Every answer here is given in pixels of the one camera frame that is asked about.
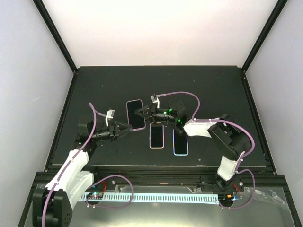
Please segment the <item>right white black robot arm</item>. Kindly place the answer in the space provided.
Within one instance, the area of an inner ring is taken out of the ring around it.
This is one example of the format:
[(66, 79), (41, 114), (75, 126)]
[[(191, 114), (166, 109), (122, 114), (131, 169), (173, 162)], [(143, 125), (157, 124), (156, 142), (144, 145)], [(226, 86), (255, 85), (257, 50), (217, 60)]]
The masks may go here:
[(229, 115), (215, 119), (189, 118), (179, 98), (170, 100), (167, 109), (160, 108), (159, 100), (153, 99), (152, 104), (136, 109), (134, 113), (149, 123), (172, 126), (181, 136), (211, 138), (222, 153), (215, 179), (215, 185), (221, 191), (232, 186), (232, 178), (238, 173), (243, 158), (255, 148), (252, 135), (231, 122)]

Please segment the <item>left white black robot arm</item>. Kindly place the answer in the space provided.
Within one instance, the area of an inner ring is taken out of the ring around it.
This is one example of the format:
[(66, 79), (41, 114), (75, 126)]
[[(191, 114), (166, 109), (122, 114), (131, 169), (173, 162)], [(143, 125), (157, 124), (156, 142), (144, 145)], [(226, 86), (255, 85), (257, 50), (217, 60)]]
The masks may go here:
[(100, 175), (84, 171), (97, 148), (97, 143), (115, 141), (127, 135), (132, 126), (110, 120), (100, 129), (95, 121), (84, 125), (76, 136), (68, 157), (55, 177), (43, 188), (37, 188), (32, 201), (32, 224), (35, 227), (67, 227), (73, 209), (84, 192), (101, 185)]

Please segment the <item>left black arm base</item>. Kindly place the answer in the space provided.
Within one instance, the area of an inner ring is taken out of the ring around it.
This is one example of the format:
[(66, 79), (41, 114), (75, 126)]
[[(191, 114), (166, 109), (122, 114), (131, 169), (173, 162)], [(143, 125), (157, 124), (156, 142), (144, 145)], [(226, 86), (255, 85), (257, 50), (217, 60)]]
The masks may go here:
[(108, 178), (106, 180), (103, 180), (102, 182), (94, 185), (94, 186), (91, 186), (90, 189), (93, 189), (93, 190), (113, 190), (115, 185), (116, 185), (116, 181), (117, 181), (117, 178), (116, 177), (111, 177), (111, 178)]

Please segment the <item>light blue phone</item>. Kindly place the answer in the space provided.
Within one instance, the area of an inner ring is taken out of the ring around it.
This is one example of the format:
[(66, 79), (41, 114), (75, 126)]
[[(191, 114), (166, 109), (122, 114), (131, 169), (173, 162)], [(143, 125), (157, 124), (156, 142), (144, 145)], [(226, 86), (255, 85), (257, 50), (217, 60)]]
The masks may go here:
[(173, 130), (173, 153), (175, 156), (187, 156), (189, 153), (188, 138), (180, 136)]

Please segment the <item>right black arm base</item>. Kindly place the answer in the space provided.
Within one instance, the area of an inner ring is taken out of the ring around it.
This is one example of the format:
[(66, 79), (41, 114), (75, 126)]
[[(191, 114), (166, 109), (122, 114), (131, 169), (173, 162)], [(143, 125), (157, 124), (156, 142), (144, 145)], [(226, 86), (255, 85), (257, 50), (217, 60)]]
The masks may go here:
[(213, 193), (243, 192), (243, 185), (239, 176), (233, 176), (230, 180), (224, 180), (219, 175), (202, 175), (198, 184), (202, 191)]

